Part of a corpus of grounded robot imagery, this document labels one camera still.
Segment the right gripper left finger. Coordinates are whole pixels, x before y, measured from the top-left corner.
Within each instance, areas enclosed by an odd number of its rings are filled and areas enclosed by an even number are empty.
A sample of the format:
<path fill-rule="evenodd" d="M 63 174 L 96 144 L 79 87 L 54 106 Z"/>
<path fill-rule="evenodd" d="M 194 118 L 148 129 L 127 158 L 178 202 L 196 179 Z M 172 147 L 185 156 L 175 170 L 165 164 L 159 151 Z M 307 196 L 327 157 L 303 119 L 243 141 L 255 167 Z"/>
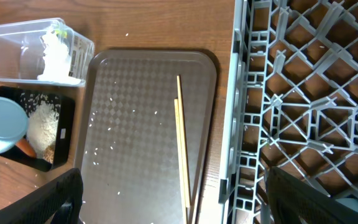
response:
<path fill-rule="evenodd" d="M 79 223 L 83 180 L 72 168 L 0 210 L 0 223 Z"/>

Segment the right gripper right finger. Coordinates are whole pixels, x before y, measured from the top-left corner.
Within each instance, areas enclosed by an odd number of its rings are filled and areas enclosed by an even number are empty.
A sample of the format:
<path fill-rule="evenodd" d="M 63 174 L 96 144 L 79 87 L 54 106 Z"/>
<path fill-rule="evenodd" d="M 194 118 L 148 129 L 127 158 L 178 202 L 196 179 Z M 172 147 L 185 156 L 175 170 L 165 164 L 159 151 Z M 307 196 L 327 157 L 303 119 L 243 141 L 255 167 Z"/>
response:
<path fill-rule="evenodd" d="M 358 212 L 325 196 L 278 167 L 266 180 L 268 204 L 275 223 L 358 223 Z"/>

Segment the brown patterned food piece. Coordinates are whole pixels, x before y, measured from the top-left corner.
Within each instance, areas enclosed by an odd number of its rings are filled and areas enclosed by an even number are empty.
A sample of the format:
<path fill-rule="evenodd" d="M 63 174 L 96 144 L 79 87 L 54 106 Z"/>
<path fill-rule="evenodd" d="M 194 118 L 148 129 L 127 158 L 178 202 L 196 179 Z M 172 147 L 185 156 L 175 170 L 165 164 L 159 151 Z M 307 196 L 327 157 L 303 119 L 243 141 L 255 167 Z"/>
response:
<path fill-rule="evenodd" d="M 53 164 L 54 154 L 55 154 L 55 146 L 51 145 L 45 149 L 43 159 Z"/>

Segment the orange carrot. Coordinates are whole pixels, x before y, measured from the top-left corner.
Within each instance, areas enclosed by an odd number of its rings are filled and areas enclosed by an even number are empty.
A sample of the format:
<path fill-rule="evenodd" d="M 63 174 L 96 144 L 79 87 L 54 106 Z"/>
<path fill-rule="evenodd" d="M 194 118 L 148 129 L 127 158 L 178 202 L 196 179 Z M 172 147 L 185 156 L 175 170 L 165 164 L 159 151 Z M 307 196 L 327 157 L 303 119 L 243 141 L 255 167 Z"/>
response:
<path fill-rule="evenodd" d="M 22 138 L 21 140 L 16 142 L 16 147 L 18 147 L 24 154 L 31 158 L 36 158 L 37 154 L 34 151 L 33 147 L 29 144 L 29 142 Z"/>

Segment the white rice pile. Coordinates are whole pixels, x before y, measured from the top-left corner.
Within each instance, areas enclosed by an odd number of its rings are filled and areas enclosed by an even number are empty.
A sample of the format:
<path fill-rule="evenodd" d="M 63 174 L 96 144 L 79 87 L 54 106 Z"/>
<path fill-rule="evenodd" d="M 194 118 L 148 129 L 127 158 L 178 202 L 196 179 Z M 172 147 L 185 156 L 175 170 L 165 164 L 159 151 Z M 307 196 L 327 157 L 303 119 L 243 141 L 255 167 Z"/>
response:
<path fill-rule="evenodd" d="M 55 142 L 57 128 L 58 112 L 53 104 L 42 101 L 29 115 L 29 127 L 26 134 L 37 157 L 42 157 L 46 148 Z"/>

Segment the light blue rice bowl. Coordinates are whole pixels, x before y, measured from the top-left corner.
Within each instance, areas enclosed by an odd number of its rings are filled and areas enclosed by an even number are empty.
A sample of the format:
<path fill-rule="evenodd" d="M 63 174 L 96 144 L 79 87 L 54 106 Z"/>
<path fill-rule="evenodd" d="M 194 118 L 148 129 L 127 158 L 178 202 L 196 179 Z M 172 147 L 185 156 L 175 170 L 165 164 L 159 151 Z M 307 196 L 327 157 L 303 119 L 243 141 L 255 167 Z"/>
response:
<path fill-rule="evenodd" d="M 15 101 L 0 97 L 0 153 L 12 148 L 28 129 L 28 117 Z"/>

